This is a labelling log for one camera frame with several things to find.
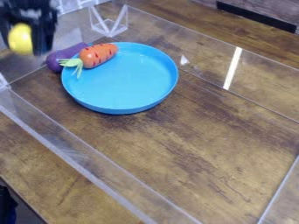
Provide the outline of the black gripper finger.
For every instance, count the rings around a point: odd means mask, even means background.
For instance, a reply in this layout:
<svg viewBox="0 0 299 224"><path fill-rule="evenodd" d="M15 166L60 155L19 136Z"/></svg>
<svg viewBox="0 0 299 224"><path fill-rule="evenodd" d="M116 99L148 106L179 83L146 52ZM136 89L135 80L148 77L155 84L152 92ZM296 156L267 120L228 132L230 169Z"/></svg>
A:
<svg viewBox="0 0 299 224"><path fill-rule="evenodd" d="M0 19L0 33L3 37L4 44L8 45L8 33L11 30L11 23L7 17Z"/></svg>
<svg viewBox="0 0 299 224"><path fill-rule="evenodd" d="M40 20L32 24L32 51L35 56L46 54L52 49L56 19Z"/></svg>

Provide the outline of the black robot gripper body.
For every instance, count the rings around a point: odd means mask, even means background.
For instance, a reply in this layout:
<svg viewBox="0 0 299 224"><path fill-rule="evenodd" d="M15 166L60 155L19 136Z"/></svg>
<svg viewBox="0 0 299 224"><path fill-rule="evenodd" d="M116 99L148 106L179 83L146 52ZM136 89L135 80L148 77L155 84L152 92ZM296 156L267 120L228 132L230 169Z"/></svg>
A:
<svg viewBox="0 0 299 224"><path fill-rule="evenodd" d="M58 0L0 0L0 21L58 21Z"/></svg>

